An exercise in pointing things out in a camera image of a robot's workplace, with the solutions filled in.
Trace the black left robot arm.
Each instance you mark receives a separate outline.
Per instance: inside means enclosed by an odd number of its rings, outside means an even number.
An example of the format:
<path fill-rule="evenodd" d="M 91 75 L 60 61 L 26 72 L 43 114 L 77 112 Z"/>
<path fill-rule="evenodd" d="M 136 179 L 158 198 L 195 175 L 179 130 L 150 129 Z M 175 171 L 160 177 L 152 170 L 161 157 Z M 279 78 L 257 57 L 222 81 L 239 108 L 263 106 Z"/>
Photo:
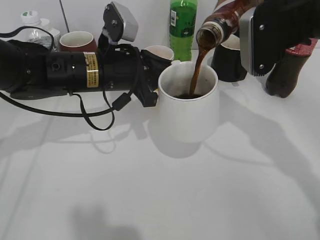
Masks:
<path fill-rule="evenodd" d="M 31 42 L 0 42 L 0 89 L 12 104 L 85 92 L 121 91 L 120 110 L 132 96 L 144 107 L 157 102 L 158 79 L 171 61 L 101 35 L 94 52 L 51 51 Z"/>

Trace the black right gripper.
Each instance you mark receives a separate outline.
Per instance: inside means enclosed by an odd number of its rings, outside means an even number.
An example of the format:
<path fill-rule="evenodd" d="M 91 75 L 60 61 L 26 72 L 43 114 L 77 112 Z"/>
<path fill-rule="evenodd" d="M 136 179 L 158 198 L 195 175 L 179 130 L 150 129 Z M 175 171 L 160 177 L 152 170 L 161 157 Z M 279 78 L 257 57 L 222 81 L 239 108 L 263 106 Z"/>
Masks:
<path fill-rule="evenodd" d="M 265 0 L 251 18 L 251 74 L 269 73 L 286 49 L 319 38 L 318 0 Z"/>

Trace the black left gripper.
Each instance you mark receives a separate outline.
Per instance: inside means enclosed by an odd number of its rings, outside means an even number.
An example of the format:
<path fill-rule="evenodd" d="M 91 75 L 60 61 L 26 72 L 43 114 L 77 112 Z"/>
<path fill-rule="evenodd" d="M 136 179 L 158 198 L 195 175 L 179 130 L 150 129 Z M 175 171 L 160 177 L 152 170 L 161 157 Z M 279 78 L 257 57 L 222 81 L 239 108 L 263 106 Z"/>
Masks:
<path fill-rule="evenodd" d="M 131 44 L 112 44 L 111 38 L 104 34 L 98 38 L 96 56 L 98 91 L 128 91 L 144 108 L 156 106 L 159 77 L 171 60 Z"/>

